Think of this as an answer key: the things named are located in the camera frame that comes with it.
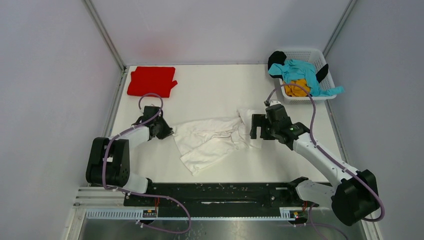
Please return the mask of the white t shirt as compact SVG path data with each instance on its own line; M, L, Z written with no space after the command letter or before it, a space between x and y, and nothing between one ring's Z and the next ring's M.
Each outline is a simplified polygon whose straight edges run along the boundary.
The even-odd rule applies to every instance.
M251 139L252 116L258 109L239 108L235 117L184 122L173 127L180 160L193 176L244 149L260 149L262 141Z

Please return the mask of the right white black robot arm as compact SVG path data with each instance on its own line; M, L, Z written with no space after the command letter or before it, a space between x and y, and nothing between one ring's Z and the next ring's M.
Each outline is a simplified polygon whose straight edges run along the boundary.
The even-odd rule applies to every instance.
M293 180L290 183L293 188L286 193L291 205L299 206L304 201L318 204L332 210L346 226L366 220L377 210L384 214L375 175L335 158L314 138L310 128L291 121L279 101L268 103L264 114L252 114L250 138L278 141L304 157L327 178L329 185L306 177Z

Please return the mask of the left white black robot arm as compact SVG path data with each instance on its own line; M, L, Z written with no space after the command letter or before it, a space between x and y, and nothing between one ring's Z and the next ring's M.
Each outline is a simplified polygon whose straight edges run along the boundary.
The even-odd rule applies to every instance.
M145 106L130 128L117 136L93 140L85 172L87 182L136 193L142 205L152 204L155 192L148 187L151 180L131 171L131 151L154 138L163 140L172 134L163 110L159 106Z

